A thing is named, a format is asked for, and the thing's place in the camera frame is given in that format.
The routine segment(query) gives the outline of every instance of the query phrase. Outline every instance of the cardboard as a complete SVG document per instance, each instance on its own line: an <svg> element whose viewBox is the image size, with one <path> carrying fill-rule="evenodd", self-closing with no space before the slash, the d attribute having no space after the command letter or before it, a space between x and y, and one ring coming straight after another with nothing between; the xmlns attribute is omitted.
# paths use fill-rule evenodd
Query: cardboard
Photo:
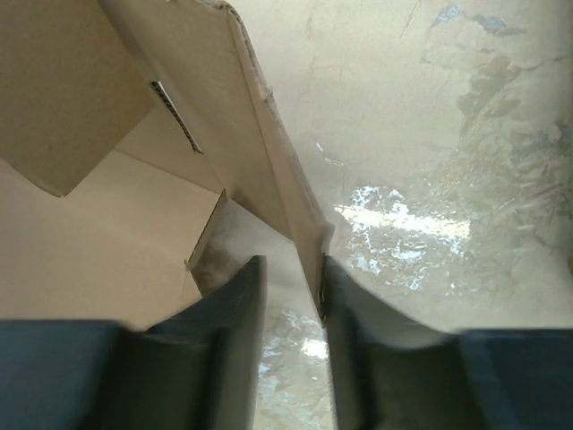
<svg viewBox="0 0 573 430"><path fill-rule="evenodd" d="M319 304L327 224L236 12L100 3L106 15L90 1L0 6L2 23L16 21L0 157L69 194L2 169L3 315L165 318L199 298L189 269L226 198L293 239ZM163 91L156 107L150 84Z"/></svg>

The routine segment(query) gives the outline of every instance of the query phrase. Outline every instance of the cardboard box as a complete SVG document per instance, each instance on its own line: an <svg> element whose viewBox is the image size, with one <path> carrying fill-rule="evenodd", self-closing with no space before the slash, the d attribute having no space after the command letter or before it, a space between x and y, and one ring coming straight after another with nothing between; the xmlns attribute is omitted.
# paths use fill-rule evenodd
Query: cardboard box
<svg viewBox="0 0 573 430"><path fill-rule="evenodd" d="M174 314L227 199L295 242L319 302L327 223L231 6L1 10L2 317Z"/></svg>

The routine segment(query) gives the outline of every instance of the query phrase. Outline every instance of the corrugated cardboard edge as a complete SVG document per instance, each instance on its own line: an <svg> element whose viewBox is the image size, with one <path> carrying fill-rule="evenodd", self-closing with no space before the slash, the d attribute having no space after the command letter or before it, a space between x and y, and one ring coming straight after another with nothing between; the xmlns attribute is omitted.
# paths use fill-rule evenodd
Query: corrugated cardboard edge
<svg viewBox="0 0 573 430"><path fill-rule="evenodd" d="M332 226L324 218L304 176L241 18L230 4L217 2L214 6L224 8L227 13L229 29L235 41L269 163L277 182L291 233L290 239L295 243L312 299L320 312L323 302L322 268Z"/></svg>

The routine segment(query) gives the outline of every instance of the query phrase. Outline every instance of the black plastic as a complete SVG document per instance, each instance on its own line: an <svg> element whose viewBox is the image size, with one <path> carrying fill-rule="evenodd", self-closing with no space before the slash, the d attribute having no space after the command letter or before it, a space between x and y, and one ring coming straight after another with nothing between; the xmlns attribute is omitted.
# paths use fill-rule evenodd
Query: black plastic
<svg viewBox="0 0 573 430"><path fill-rule="evenodd" d="M323 283L339 430L573 429L573 331L446 334L328 257Z"/></svg>
<svg viewBox="0 0 573 430"><path fill-rule="evenodd" d="M0 428L251 428L262 261L152 327L0 322Z"/></svg>

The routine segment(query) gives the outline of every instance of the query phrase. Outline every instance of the beige cardboard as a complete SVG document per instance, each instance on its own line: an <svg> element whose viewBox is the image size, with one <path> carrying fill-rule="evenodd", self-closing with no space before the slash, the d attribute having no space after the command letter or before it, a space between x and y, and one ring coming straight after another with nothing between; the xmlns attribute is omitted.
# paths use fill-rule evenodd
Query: beige cardboard
<svg viewBox="0 0 573 430"><path fill-rule="evenodd" d="M0 4L0 158L66 195L151 109L95 1Z"/></svg>
<svg viewBox="0 0 573 430"><path fill-rule="evenodd" d="M295 241L318 301L327 228L236 12L223 2L100 0L160 80L229 198Z"/></svg>
<svg viewBox="0 0 573 430"><path fill-rule="evenodd" d="M171 112L153 109L64 202L18 180L3 184L14 204L0 216L16 231L6 231L2 249L6 290L42 285L49 295L42 302L58 313L74 316L77 305L78 315L105 317L113 316L104 303L114 286L125 286L122 302L143 286L154 297L164 287L159 274L168 271L166 288L183 290L228 197L295 241L318 303L326 223L235 11L198 0L100 3L143 80L93 3L59 0L40 7L42 14L24 2L21 16L2 6L16 23L7 23L15 36L3 53L4 69L13 71L4 71L10 103L0 123L8 136L0 157L39 187L67 194L150 110L151 82L160 82ZM192 150L182 127L204 155ZM19 242L22 252L11 255L8 244ZM25 254L50 258L28 273L18 263ZM98 292L99 283L105 287ZM65 302L65 286L73 285L77 291ZM127 318L145 324L173 311L182 303L170 294L158 303L161 311Z"/></svg>
<svg viewBox="0 0 573 430"><path fill-rule="evenodd" d="M151 113L122 144L172 126ZM117 150L64 199L7 169L0 169L3 318L111 318L142 328L200 298L187 259L204 246L221 195Z"/></svg>
<svg viewBox="0 0 573 430"><path fill-rule="evenodd" d="M220 194L223 191L223 185L207 159L191 150L191 144L165 107L153 109L146 121L150 122L150 127L133 130L133 133L141 135L135 139L123 139L116 149L214 193Z"/></svg>

